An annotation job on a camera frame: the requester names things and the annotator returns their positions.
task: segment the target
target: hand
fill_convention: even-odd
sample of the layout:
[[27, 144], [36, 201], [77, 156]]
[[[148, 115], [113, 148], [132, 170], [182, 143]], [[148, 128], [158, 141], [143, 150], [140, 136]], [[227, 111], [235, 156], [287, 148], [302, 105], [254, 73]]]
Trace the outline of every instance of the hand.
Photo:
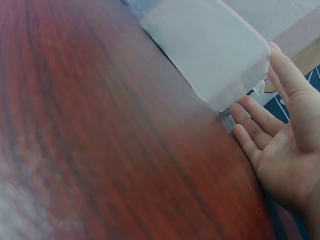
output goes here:
[[284, 124], [245, 96], [230, 106], [237, 123], [233, 133], [268, 194], [320, 238], [320, 93], [275, 43], [270, 45], [268, 76], [291, 121]]

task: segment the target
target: red wood grain surface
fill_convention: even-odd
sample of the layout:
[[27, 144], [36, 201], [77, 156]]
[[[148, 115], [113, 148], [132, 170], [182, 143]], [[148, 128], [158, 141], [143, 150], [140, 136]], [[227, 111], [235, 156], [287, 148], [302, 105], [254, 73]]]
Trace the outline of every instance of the red wood grain surface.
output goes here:
[[0, 1], [0, 239], [273, 239], [254, 172], [119, 0]]

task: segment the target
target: finger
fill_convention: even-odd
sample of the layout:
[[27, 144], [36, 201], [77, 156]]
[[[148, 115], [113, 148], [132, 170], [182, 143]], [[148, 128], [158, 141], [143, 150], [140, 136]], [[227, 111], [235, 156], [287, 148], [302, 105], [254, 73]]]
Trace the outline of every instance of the finger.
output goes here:
[[301, 91], [315, 91], [290, 58], [284, 55], [274, 42], [270, 45], [272, 49], [270, 65], [289, 99]]
[[265, 133], [247, 114], [239, 103], [234, 103], [229, 108], [230, 113], [237, 124], [241, 124], [249, 134], [250, 138], [261, 149], [269, 144], [272, 137]]
[[233, 134], [235, 139], [243, 149], [245, 155], [249, 158], [253, 168], [255, 169], [262, 151], [251, 139], [251, 137], [242, 125], [235, 125], [233, 128]]
[[285, 124], [274, 117], [253, 98], [245, 95], [239, 100], [239, 104], [251, 115], [254, 122], [268, 135], [274, 137]]
[[286, 94], [284, 88], [282, 87], [277, 74], [275, 73], [275, 71], [272, 69], [270, 65], [268, 69], [268, 77], [271, 83], [273, 84], [273, 86], [275, 87], [275, 89], [277, 90], [277, 92], [279, 93], [279, 95], [281, 96], [282, 100], [284, 101], [284, 104], [288, 107], [289, 97]]

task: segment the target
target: fingernail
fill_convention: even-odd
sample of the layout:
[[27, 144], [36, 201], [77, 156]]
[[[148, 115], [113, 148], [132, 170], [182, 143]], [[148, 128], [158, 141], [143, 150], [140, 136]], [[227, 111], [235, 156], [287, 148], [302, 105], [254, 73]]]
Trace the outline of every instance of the fingernail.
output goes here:
[[282, 53], [280, 47], [277, 44], [275, 44], [273, 41], [271, 41], [269, 44], [273, 50], [275, 50], [278, 53]]

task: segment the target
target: navy patterned fabric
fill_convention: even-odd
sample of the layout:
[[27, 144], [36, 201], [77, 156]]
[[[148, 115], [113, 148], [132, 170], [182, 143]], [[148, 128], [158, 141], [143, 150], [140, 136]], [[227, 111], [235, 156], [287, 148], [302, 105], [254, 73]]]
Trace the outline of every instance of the navy patterned fabric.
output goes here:
[[[320, 65], [316, 67], [314, 70], [312, 70], [310, 73], [308, 73], [305, 78], [311, 83], [312, 86], [314, 86], [318, 91], [320, 91]], [[275, 117], [283, 121], [284, 123], [288, 123], [290, 116], [288, 113], [288, 110], [282, 101], [281, 97], [279, 95], [275, 96], [273, 99], [271, 99], [265, 106], [264, 106], [269, 112], [271, 112]], [[273, 206], [273, 202], [268, 200], [268, 204], [271, 209], [275, 209]], [[277, 239], [287, 239], [285, 236], [285, 231], [283, 229], [282, 223], [277, 213], [273, 213], [273, 211], [270, 211], [271, 218], [272, 218], [272, 224], [273, 229], [276, 235]], [[301, 236], [304, 240], [308, 239], [308, 232], [304, 225], [298, 220], [298, 218], [294, 215], [292, 215], [295, 224], [297, 228], [299, 229]]]

